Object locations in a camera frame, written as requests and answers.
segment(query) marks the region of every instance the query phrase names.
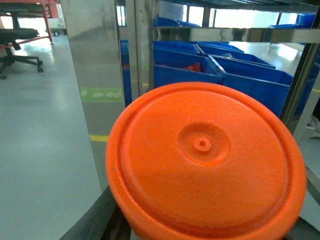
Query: black office chair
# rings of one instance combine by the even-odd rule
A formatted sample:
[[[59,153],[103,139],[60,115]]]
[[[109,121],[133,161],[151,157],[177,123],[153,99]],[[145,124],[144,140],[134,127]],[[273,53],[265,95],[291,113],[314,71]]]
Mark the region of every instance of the black office chair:
[[[7,77],[3,74],[3,70],[15,62],[21,62],[25,64],[36,65],[39,73],[42,73],[44,70],[41,67],[43,62],[37,56],[18,56],[13,55],[9,44],[12,43],[12,46],[15,50],[20,50],[21,47],[17,44],[16,40],[27,40],[33,39],[38,36],[38,31],[32,28],[18,28],[18,29],[0,29],[0,45],[5,46],[5,51],[7,56],[0,58],[0,79],[6,79]]]

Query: stainless steel panel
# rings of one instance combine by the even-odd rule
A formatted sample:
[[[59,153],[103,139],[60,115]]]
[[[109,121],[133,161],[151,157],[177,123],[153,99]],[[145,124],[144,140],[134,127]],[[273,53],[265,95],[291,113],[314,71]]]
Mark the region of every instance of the stainless steel panel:
[[[307,167],[307,189],[316,203],[320,206],[320,179]]]
[[[214,9],[246,9],[277,13],[316,13],[318,0],[163,0]]]
[[[298,64],[297,70],[294,74],[288,96],[280,114],[280,119],[288,127],[291,133],[294,133],[295,126],[291,126],[289,125],[289,123],[294,120],[294,115],[298,103],[307,84],[311,70],[314,67],[315,57],[317,57],[317,54],[319,52],[318,43],[309,45],[310,46],[308,46],[307,44],[302,52],[302,56]]]
[[[216,25],[216,17],[217,17],[217,9],[213,10],[213,20],[212,20],[212,27],[214,28]]]
[[[202,27],[208,28],[210,24],[210,7],[205,7],[203,10]]]
[[[294,133],[293,133],[293,137],[295,138],[295,140],[298,143],[302,140],[305,132],[308,131],[306,129],[306,127],[307,127],[307,124],[310,120],[310,117],[316,107],[316,104],[317,104],[319,98],[320,98],[320,72],[318,73],[318,76],[315,80],[312,91],[309,95],[309,98],[305,104],[303,112],[300,116],[300,119],[299,119],[299,121],[295,127]]]
[[[108,186],[108,135],[125,108],[116,4],[114,0],[61,0],[61,4],[97,175],[104,190]]]
[[[154,86],[152,0],[127,0],[127,36],[129,43],[132,100]]]
[[[189,22],[189,15],[190,15],[190,6],[186,7],[186,22]]]
[[[154,41],[320,43],[320,29],[154,27]]]

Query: blue plastic bin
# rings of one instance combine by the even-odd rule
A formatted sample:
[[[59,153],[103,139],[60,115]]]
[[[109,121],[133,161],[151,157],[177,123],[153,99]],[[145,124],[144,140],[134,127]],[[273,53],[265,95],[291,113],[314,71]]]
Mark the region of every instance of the blue plastic bin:
[[[320,64],[315,62],[314,63],[314,66],[311,70],[311,73],[310,73],[310,76],[309,76],[309,79],[305,85],[305,88],[304,88],[304,91],[301,95],[301,98],[299,100],[299,103],[298,103],[298,106],[295,110],[295,115],[301,115],[305,106],[306,106],[306,103],[307,103],[307,100],[309,98],[309,95],[311,93],[311,90],[315,84],[315,81],[316,81],[316,78],[318,76],[318,73],[320,71]]]
[[[193,28],[200,28],[198,24],[187,22],[187,21],[179,21],[177,22],[182,26],[182,27],[193,27]]]
[[[154,41],[153,48],[171,52],[201,55],[200,51],[194,44],[183,41]]]
[[[219,47],[207,46],[203,44],[201,45],[196,44],[196,46],[198,47],[198,49],[200,50],[203,56],[214,55],[214,56],[225,57],[229,59],[230,57],[224,56],[224,55],[231,54],[232,59],[235,59],[235,60],[239,60],[245,63],[251,63],[251,64],[255,64],[255,65],[263,66],[267,68],[272,68],[272,69],[276,68],[276,66],[271,65],[266,61],[263,61],[262,59],[251,54],[233,51],[231,49],[230,50],[221,49]]]
[[[240,52],[240,53],[244,53],[245,51],[237,48],[236,46],[232,46],[226,42],[217,42],[217,41],[208,41],[208,42],[205,42],[205,41],[197,41],[195,42],[196,44],[198,45],[201,45],[201,46],[208,46],[208,47],[219,47],[221,49],[225,49],[225,50],[233,50],[233,51],[237,51],[237,52]]]
[[[120,50],[122,54],[129,53],[129,43],[127,40],[120,40]]]
[[[299,24],[279,24],[279,25],[270,25],[271,29],[300,29],[302,28]]]
[[[181,82],[221,83],[223,77],[216,71],[212,59],[203,56],[154,49],[153,84],[155,88]],[[122,64],[129,63],[129,55],[121,55]],[[200,63],[201,72],[185,70],[195,63]],[[130,69],[122,70],[124,100],[126,106],[132,102]]]
[[[223,86],[251,96],[280,116],[293,79],[291,75],[251,63],[209,57],[223,75]]]
[[[159,17],[156,21],[153,22],[153,26],[155,27],[181,27],[181,25],[173,19]]]
[[[316,18],[315,14],[297,14],[295,24],[301,25],[303,28],[311,28]]]

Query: bright window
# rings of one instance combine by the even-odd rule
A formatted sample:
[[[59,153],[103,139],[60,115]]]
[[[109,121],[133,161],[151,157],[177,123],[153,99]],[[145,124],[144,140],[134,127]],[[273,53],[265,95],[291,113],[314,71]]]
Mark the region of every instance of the bright window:
[[[187,6],[187,5],[183,5],[183,17],[182,17],[182,21],[184,21],[184,22],[187,21],[187,9],[188,9],[188,6]]]
[[[254,10],[216,11],[216,28],[267,28],[277,22],[278,13]]]
[[[204,8],[199,6],[190,6],[189,23],[197,24],[202,27],[204,17]]]
[[[279,24],[295,24],[296,20],[296,13],[282,13]]]
[[[116,15],[118,19],[118,25],[120,27],[126,26],[125,6],[116,6]]]

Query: orange lid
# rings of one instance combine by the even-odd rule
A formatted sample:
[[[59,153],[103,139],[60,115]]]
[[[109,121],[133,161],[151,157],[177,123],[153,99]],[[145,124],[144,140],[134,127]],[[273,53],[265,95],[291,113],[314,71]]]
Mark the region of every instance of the orange lid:
[[[154,89],[108,140],[111,191],[144,240],[278,240],[306,191],[282,122],[251,97],[200,82]]]

